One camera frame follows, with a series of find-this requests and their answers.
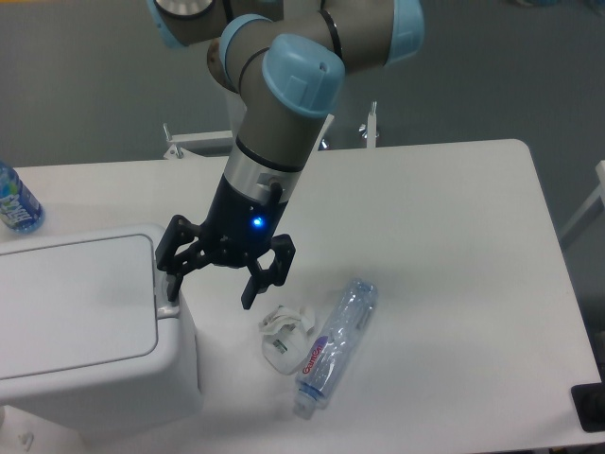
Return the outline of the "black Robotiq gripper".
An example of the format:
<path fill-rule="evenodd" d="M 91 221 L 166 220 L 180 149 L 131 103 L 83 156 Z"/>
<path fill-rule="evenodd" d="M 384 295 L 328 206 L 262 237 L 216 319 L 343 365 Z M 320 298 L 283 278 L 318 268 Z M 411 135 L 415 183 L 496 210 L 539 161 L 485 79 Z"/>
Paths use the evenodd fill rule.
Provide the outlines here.
<path fill-rule="evenodd" d="M 157 268 L 167 275 L 167 300 L 177 300 L 186 274 L 211 263 L 248 269 L 250 278 L 241 296 L 245 310 L 270 286 L 281 287 L 296 253 L 290 235 L 275 234 L 287 206 L 283 194 L 281 183 L 271 178 L 268 197 L 257 201 L 222 177 L 204 223 L 175 215 L 155 251 Z M 268 251 L 273 252 L 273 260 L 263 269 L 258 258 Z"/>

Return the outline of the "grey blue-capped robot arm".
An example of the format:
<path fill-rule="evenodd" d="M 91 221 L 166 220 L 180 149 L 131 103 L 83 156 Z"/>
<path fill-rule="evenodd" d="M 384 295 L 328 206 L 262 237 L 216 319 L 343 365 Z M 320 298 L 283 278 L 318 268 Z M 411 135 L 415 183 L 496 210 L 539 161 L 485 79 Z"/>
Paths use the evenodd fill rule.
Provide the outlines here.
<path fill-rule="evenodd" d="M 208 265 L 250 272 L 250 307 L 284 284 L 295 246 L 276 229 L 345 77 L 416 54 L 424 41 L 417 1 L 318 1 L 287 18 L 281 1 L 151 1 L 164 42 L 217 40 L 218 78 L 246 111 L 206 220 L 173 217 L 156 250 L 166 297 Z"/>

